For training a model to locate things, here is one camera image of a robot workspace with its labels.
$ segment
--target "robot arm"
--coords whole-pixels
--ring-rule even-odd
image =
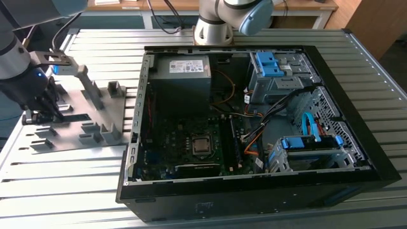
[[[232,28],[250,36],[266,28],[274,9],[271,0],[200,0],[195,41],[200,45],[227,45]]]
[[[0,0],[0,90],[27,111],[23,124],[64,121],[54,77],[42,67],[70,65],[70,59],[63,53],[28,53],[12,31],[68,17],[86,7],[87,0]],[[48,61],[50,56],[59,61]]]
[[[46,76],[42,67],[74,63],[59,51],[28,53],[12,31],[68,17],[86,8],[87,0],[0,0],[0,91],[27,111],[26,125],[70,121],[56,104],[54,77]],[[271,0],[200,0],[196,42],[230,44],[231,27],[246,35],[258,33],[270,21],[271,11]]]

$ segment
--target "blue tab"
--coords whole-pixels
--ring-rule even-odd
[[[271,162],[274,156],[275,156],[275,151],[272,151],[272,153],[270,154],[270,157],[268,157],[268,164],[270,164],[270,162]]]
[[[258,52],[258,63],[264,77],[283,77],[284,72],[279,68],[279,61],[272,52]]]
[[[342,137],[340,137],[339,135],[335,136],[335,140],[336,140],[336,142],[338,142],[338,145],[339,145],[340,147],[343,147],[343,139],[342,139]]]
[[[283,149],[288,149],[288,142],[286,139],[282,140]]]
[[[288,137],[286,139],[288,142],[290,149],[304,148],[303,139],[300,137]]]

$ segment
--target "blue latch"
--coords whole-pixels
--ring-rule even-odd
[[[283,77],[284,72],[279,68],[279,61],[272,52],[258,52],[258,63],[264,77]]]
[[[288,149],[287,139],[282,139],[283,149]]]
[[[270,164],[271,160],[274,159],[274,156],[275,156],[275,151],[272,151],[272,153],[270,154],[270,157],[268,157],[268,164]]]
[[[336,140],[336,142],[338,142],[338,145],[339,145],[340,147],[343,147],[343,139],[342,139],[342,137],[340,137],[339,135],[335,136],[335,140]]]
[[[307,128],[307,120],[310,121],[310,129],[311,129],[311,135],[315,137],[315,141],[320,142],[320,136],[319,136],[319,130],[318,130],[318,124],[315,123],[312,114],[310,112],[303,113],[302,117],[302,129],[303,129],[303,134],[308,135],[308,128]]]
[[[288,142],[290,149],[304,148],[303,139],[300,137],[288,137],[286,139]]]

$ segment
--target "power supply label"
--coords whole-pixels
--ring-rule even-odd
[[[170,62],[170,73],[203,73],[204,62],[196,61],[171,61]]]

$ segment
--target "motherboard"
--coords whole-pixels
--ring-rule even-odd
[[[243,156],[242,117],[167,118],[156,123],[146,151],[146,179],[216,177],[252,173]]]

